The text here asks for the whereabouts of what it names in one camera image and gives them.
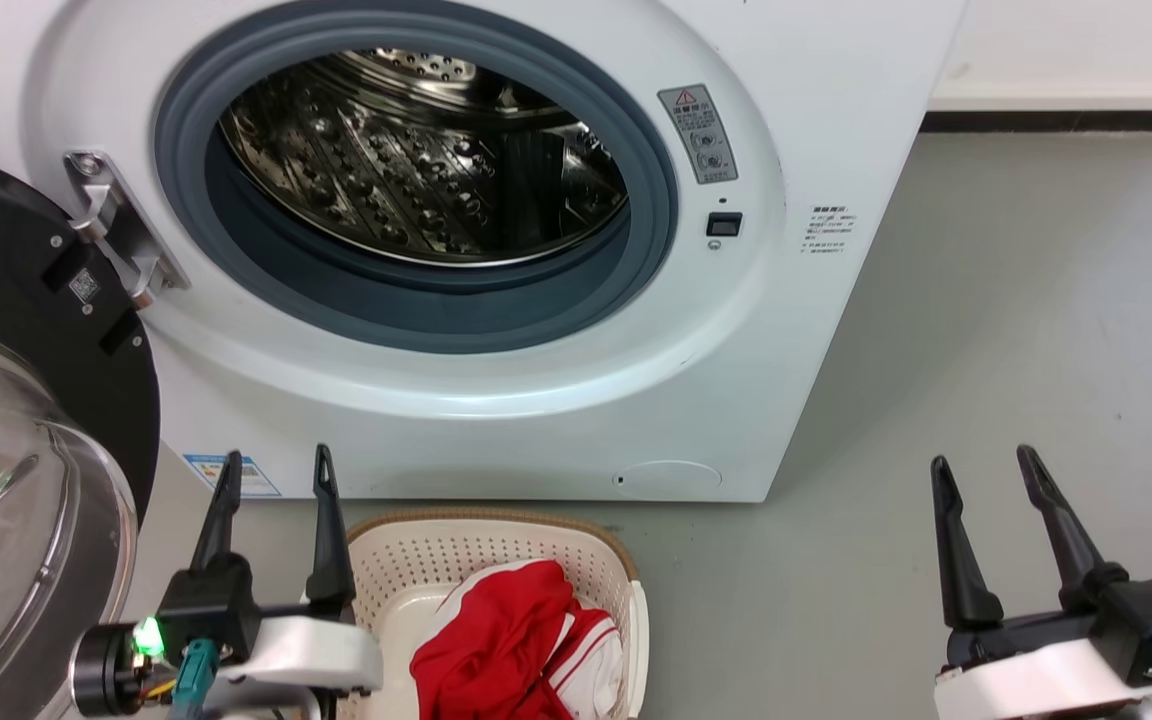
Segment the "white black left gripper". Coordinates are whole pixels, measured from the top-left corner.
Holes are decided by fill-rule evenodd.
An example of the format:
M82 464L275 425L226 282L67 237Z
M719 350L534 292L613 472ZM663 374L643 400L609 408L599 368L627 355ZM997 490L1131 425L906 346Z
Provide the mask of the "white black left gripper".
M230 450L212 488L189 569L156 614L91 626L74 647L70 697L81 717L262 719L296 710L333 719L339 702L381 689L378 641L353 620L355 574L332 450L314 452L314 564L303 602L264 609L252 571L230 552L243 460Z

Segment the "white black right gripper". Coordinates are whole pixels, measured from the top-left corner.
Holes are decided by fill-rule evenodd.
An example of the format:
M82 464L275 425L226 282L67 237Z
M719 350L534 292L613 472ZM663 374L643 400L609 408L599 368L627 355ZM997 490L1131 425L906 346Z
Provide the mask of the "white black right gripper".
M1126 568L1102 558L1034 447L1020 445L1016 457L1047 530L1062 611L1005 617L968 537L952 467L943 455L934 457L935 548L952 632L947 662L934 679L938 717L1056 719L1119 710L1151 715L1152 579L1126 582Z

